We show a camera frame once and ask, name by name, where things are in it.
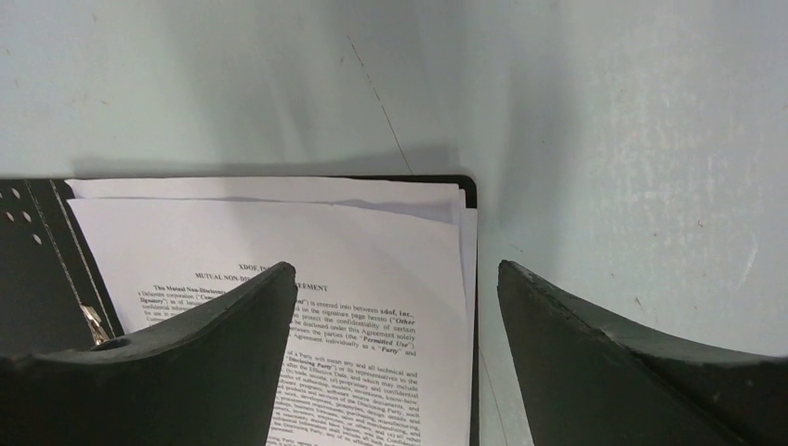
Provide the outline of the red and black file folder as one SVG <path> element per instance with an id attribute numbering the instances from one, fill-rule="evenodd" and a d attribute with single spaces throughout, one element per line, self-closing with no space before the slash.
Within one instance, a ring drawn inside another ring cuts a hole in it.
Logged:
<path id="1" fill-rule="evenodd" d="M 467 177 L 352 179 L 457 185 L 466 195 L 465 205 L 477 211 L 475 188 Z M 84 198 L 74 195 L 67 180 L 19 179 L 1 183 L 1 360 L 96 347 L 81 305 L 97 312 L 111 339 L 134 333 L 125 331 L 118 318 L 69 205 L 72 199 Z M 466 311 L 472 322 L 470 437 L 466 445 L 479 441 L 477 222 L 474 226 L 447 223 L 459 231 Z"/>

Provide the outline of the metal folder clip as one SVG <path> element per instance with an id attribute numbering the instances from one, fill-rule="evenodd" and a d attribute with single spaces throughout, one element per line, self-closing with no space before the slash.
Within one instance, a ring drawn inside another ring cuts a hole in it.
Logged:
<path id="1" fill-rule="evenodd" d="M 88 324 L 91 336 L 93 337 L 94 344 L 99 346 L 111 339 L 111 337 L 107 334 L 103 326 L 101 325 L 102 319 L 97 314 L 97 312 L 90 306 L 81 305 L 80 310 L 82 311 L 85 320 Z"/>

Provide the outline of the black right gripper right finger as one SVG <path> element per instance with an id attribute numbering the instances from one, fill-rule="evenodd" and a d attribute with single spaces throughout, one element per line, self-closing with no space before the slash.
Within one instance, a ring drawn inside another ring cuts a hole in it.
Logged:
<path id="1" fill-rule="evenodd" d="M 537 445 L 783 445 L 787 360 L 652 329 L 504 260 L 497 295 Z"/>

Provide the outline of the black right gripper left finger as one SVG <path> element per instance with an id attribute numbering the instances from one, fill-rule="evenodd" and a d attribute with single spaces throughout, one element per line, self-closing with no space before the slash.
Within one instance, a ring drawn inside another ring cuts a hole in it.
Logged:
<path id="1" fill-rule="evenodd" d="M 295 268 L 88 350 L 1 360 L 5 445 L 262 445 L 290 323 Z"/>

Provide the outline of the printed paper sheet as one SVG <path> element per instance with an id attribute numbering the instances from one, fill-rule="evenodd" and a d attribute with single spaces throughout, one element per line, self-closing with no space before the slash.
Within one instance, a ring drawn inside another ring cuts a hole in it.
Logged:
<path id="1" fill-rule="evenodd" d="M 472 322 L 456 226 L 334 204 L 69 205 L 129 333 L 277 263 L 295 268 L 269 444 L 468 444 Z"/>
<path id="2" fill-rule="evenodd" d="M 478 212 L 457 185 L 342 177 L 69 179 L 77 198 L 260 200 L 333 203 L 474 226 Z"/>

